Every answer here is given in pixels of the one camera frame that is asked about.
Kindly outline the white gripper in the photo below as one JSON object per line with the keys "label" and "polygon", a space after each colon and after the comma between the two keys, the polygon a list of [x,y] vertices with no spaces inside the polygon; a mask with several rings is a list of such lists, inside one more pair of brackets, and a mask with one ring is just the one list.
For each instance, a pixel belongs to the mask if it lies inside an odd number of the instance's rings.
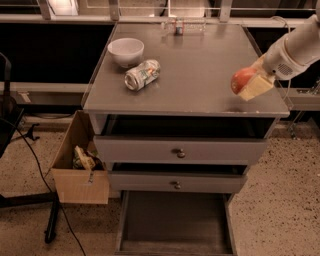
{"label": "white gripper", "polygon": [[[277,80],[290,80],[303,73],[312,60],[312,44],[306,40],[290,38],[288,34],[275,42],[265,55],[261,55],[251,67],[264,70]],[[274,87],[275,78],[255,75],[241,89],[238,96],[249,101]]]}

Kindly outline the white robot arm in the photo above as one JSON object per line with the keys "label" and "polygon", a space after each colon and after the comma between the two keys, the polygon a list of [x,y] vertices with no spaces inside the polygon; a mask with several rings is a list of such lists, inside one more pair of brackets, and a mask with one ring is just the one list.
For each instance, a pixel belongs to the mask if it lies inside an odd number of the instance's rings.
{"label": "white robot arm", "polygon": [[276,80],[288,81],[320,59],[320,10],[273,43],[251,66],[231,78],[231,90],[249,101],[273,88]]}

